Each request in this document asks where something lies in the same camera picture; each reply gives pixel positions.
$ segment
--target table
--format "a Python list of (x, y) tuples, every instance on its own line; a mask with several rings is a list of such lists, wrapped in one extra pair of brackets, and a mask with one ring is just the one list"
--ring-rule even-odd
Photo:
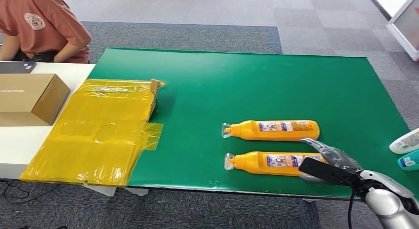
[(347, 187), (223, 168), (228, 152), (314, 152), (302, 143), (222, 139), (223, 122), (312, 119), (320, 141), (419, 194), (419, 171), (402, 171), (388, 149), (409, 129), (366, 58), (112, 48), (89, 78), (167, 82), (150, 120), (165, 125), (159, 146), (142, 153), (130, 187), (347, 199)]
[[(57, 74), (73, 94), (86, 80), (94, 64), (38, 63), (33, 74)], [(0, 178), (18, 179), (48, 136), (52, 126), (0, 127)], [(108, 196), (113, 196), (116, 187), (85, 186)], [(147, 191), (128, 189), (143, 195)]]

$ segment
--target laptop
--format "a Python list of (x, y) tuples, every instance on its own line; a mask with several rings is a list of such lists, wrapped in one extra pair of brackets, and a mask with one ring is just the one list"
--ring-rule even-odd
[(0, 74), (28, 74), (36, 65), (34, 62), (0, 62)]

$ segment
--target bottle label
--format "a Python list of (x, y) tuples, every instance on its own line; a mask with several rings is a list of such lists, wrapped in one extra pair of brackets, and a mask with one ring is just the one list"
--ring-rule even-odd
[(413, 166), (413, 165), (416, 165), (416, 162), (415, 162), (415, 161), (413, 161), (413, 160), (411, 160), (411, 159), (410, 159), (410, 157), (406, 157), (406, 158), (404, 159), (404, 161), (405, 161), (405, 165), (406, 165), (406, 166)]
[(302, 155), (281, 155), (281, 154), (268, 154), (266, 155), (266, 160), (267, 160), (268, 166), (300, 167), (305, 157), (311, 157), (319, 161), (324, 161), (323, 157), (321, 157), (320, 155), (302, 156)]
[(397, 144), (402, 149), (407, 149), (408, 147), (414, 147), (419, 144), (419, 131), (412, 134), (411, 136), (408, 136), (401, 141), (404, 145), (401, 146), (400, 144)]
[(261, 132), (273, 131), (309, 131), (313, 130), (311, 123), (302, 121), (259, 122)]

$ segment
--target t-shirt logo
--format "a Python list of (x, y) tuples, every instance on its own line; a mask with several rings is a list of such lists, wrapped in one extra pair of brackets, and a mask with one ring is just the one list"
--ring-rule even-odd
[(25, 20), (33, 30), (40, 30), (45, 27), (45, 22), (36, 14), (25, 13)]

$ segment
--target whiteboard frame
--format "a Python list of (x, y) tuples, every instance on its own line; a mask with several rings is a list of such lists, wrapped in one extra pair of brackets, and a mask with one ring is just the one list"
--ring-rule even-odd
[(394, 22), (403, 14), (403, 12), (408, 8), (408, 6), (414, 0), (407, 0), (404, 5), (399, 9), (399, 11), (388, 21), (385, 25), (390, 33), (396, 38), (404, 50), (409, 54), (409, 56), (414, 60), (419, 60), (419, 50), (416, 50), (412, 44), (405, 38), (405, 36), (399, 31), (399, 29), (394, 25)]

